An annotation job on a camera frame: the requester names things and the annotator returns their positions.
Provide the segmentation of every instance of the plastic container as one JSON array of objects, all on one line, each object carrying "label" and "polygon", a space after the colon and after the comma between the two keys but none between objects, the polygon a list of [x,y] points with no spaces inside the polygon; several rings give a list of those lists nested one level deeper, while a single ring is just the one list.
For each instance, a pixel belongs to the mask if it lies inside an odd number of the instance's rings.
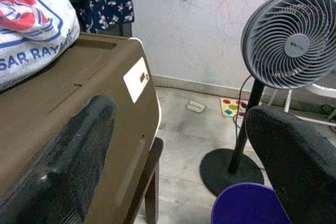
[{"label": "plastic container", "polygon": [[290,224],[270,187],[241,183],[226,188],[212,209],[212,224]]}]

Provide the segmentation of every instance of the standing fan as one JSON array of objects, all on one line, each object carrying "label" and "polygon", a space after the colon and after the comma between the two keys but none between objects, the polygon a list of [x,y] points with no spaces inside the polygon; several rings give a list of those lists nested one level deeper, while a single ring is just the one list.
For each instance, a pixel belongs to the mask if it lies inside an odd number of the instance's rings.
[{"label": "standing fan", "polygon": [[[248,20],[241,47],[255,78],[247,112],[258,105],[265,85],[301,88],[335,69],[336,0],[270,0]],[[243,120],[234,151],[218,149],[203,158],[201,177],[214,194],[235,183],[264,183],[258,166],[243,155],[246,141]]]}]

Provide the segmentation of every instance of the white wall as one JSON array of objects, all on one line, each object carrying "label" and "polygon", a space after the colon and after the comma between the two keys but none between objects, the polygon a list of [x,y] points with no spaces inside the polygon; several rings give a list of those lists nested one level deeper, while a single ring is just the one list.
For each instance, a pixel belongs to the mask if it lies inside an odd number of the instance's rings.
[{"label": "white wall", "polygon": [[240,36],[265,1],[134,0],[133,35],[153,74],[238,89],[248,76]]}]

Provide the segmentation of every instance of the fan grille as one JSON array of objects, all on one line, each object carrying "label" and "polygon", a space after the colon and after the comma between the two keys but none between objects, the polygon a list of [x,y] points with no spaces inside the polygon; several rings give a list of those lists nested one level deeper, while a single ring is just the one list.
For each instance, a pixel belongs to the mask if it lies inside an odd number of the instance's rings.
[{"label": "fan grille", "polygon": [[314,83],[336,67],[336,0],[271,0],[246,24],[251,74],[278,89]]}]

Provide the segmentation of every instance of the bag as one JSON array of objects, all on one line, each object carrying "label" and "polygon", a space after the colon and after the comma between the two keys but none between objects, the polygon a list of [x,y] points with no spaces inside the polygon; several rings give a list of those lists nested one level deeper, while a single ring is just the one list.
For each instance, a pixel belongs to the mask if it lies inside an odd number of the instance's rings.
[{"label": "bag", "polygon": [[78,36],[68,0],[0,0],[0,91],[46,67]]}]

